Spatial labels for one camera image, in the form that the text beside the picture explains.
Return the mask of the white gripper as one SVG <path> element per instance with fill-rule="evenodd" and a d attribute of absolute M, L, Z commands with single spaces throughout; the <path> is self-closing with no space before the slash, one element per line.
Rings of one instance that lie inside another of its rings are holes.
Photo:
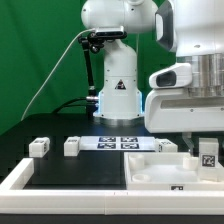
<path fill-rule="evenodd" d="M 145 101 L 144 123 L 150 133 L 183 132 L 193 154 L 191 132 L 224 131 L 224 97 L 192 98 L 184 88 L 152 90 Z"/>

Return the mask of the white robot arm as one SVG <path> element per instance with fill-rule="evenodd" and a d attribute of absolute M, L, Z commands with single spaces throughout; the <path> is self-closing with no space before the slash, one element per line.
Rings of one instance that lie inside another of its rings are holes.
<path fill-rule="evenodd" d="M 151 133 L 224 131 L 224 0 L 87 0 L 81 19 L 87 47 L 105 51 L 97 123 L 142 120 Z M 122 39 L 151 30 L 176 62 L 150 75 L 143 97 L 137 52 Z"/>

